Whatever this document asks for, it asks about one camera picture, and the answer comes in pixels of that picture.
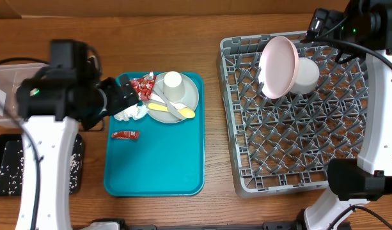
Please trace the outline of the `large red snack wrapper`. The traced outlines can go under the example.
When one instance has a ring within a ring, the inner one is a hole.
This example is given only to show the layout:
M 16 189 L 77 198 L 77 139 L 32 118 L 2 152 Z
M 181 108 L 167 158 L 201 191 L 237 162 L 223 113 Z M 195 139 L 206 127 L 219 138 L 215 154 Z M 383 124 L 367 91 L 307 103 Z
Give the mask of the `large red snack wrapper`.
M 130 84 L 138 94 L 140 101 L 145 102 L 150 100 L 155 80 L 156 75 L 153 72 L 149 72 L 141 78 L 133 78 L 130 80 Z

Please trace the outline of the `white napkin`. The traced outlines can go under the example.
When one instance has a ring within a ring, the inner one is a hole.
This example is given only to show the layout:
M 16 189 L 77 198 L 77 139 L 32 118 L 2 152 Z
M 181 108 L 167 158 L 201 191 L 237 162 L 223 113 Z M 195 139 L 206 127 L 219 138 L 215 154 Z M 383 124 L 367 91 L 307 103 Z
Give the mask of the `white napkin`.
M 118 121 L 129 121 L 130 119 L 139 120 L 145 117 L 148 111 L 149 109 L 145 104 L 136 104 L 114 115 L 114 118 Z

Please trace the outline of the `small red wrapper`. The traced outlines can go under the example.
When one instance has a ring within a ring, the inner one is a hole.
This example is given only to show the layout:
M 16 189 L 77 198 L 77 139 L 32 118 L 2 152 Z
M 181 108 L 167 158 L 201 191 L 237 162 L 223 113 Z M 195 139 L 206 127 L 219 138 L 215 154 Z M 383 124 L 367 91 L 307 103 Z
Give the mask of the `small red wrapper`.
M 139 136 L 139 131 L 119 131 L 111 134 L 112 139 L 137 140 Z

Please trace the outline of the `grey bowl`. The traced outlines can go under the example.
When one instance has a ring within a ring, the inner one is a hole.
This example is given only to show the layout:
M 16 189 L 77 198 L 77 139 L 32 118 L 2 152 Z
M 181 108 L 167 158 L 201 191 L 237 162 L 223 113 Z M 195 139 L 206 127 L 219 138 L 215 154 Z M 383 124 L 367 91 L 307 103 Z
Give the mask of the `grey bowl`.
M 318 84 L 319 75 L 320 70 L 316 62 L 305 57 L 300 57 L 297 78 L 290 92 L 304 95 L 314 91 Z

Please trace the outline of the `pink plate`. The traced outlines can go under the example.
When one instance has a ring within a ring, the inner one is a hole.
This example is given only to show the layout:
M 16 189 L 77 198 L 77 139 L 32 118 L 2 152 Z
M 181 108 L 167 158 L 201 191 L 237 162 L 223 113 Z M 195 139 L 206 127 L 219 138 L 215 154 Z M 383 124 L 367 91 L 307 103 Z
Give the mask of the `pink plate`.
M 276 36 L 264 47 L 258 66 L 262 93 L 270 99 L 280 98 L 291 90 L 297 78 L 297 49 L 288 38 Z

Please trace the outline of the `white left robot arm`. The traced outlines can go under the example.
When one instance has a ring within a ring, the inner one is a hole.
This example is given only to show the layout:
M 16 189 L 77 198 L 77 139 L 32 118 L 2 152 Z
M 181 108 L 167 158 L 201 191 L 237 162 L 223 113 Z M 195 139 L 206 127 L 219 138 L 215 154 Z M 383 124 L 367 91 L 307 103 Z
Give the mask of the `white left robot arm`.
M 130 83 L 102 79 L 95 48 L 53 40 L 50 60 L 16 92 L 12 122 L 22 131 L 24 166 L 17 229 L 70 229 L 72 150 L 80 128 L 89 130 L 139 102 Z

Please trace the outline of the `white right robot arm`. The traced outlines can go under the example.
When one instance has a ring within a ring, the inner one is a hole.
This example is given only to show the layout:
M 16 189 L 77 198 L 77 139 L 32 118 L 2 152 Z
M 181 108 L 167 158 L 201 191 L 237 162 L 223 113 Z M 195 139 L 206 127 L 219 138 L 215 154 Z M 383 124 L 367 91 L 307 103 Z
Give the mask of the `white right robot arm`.
M 300 229 L 349 229 L 344 220 L 352 212 L 392 194 L 392 1 L 350 1 L 343 12 L 317 8 L 303 41 L 338 49 L 335 63 L 366 62 L 361 151 L 356 159 L 330 161 L 329 186 L 297 222 Z

